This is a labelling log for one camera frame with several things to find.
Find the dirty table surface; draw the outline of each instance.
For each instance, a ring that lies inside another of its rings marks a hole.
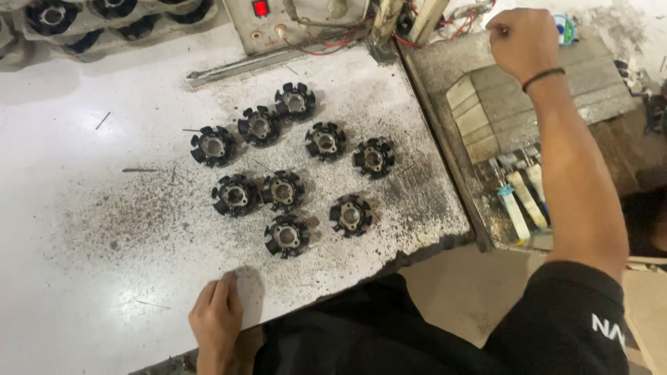
[[[226,23],[94,63],[55,60],[0,74],[6,371],[137,370],[196,347],[187,313],[204,284],[228,270],[239,273],[247,328],[353,286],[399,252],[470,231],[400,62],[380,66],[356,44],[197,91],[183,80],[242,57]],[[246,107],[271,105],[288,81],[314,90],[315,117],[286,126],[271,147],[243,144],[234,121]],[[348,135],[333,163],[306,153],[305,133],[319,121]],[[190,156],[194,133],[182,129],[207,125],[241,142],[231,165],[210,169]],[[379,135],[394,141],[397,164],[369,181],[353,170],[352,149]],[[223,217],[210,196],[226,174],[261,180],[278,169],[300,174],[307,191],[295,212],[311,243],[288,260],[264,246],[275,216],[268,206]],[[378,220],[345,239],[328,214],[350,193],[366,198]]]

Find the fist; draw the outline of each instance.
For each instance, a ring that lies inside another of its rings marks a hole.
[[[486,25],[496,63],[523,85],[558,67],[558,29],[546,9],[503,11]]]
[[[222,279],[208,283],[187,318],[199,344],[197,373],[224,374],[243,322],[236,275],[228,272]]]

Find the man's right arm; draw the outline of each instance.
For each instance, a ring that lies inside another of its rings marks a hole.
[[[558,32],[549,11],[504,11],[487,28],[498,65],[522,85],[558,67]],[[567,79],[549,75],[531,83],[528,95],[540,124],[544,194],[554,227],[548,261],[579,262],[620,283],[629,253],[623,213]]]
[[[498,65],[522,85],[558,67],[548,11],[505,11],[488,27]],[[566,77],[549,75],[527,91],[540,124],[554,251],[484,350],[519,374],[625,375],[620,279],[628,236],[614,184]]]

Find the white tube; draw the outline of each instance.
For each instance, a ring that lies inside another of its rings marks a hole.
[[[519,235],[519,238],[522,240],[527,240],[528,238],[530,238],[530,231],[528,230],[528,226],[526,225],[524,216],[521,214],[521,210],[519,209],[519,204],[516,203],[514,195],[512,195],[513,190],[514,189],[512,189],[511,185],[505,185],[500,188],[498,195],[502,197],[503,202],[505,203],[505,209],[507,210],[507,213],[510,215],[510,219],[512,219],[512,223],[514,224],[514,229],[516,230],[516,233]]]
[[[540,164],[535,164],[526,168],[526,174],[528,174],[530,183],[533,185],[533,188],[535,188],[538,196],[540,196],[540,200],[542,203],[546,204],[546,200],[544,199],[544,188],[542,188],[542,167]]]
[[[528,188],[524,184],[524,179],[521,177],[519,171],[512,172],[508,174],[506,177],[509,183],[511,183],[512,186],[514,187],[516,195],[519,196],[519,200],[524,205],[526,211],[528,211],[528,215],[530,215],[530,217],[533,219],[535,225],[537,225],[540,229],[546,229],[547,228],[546,219],[542,215],[542,212],[540,211],[538,205],[535,204],[535,200],[530,195],[530,192],[528,191]]]

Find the red switch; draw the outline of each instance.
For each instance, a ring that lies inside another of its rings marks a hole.
[[[269,14],[269,5],[266,3],[266,0],[253,1],[252,7],[255,11],[255,16],[257,17],[262,17]]]

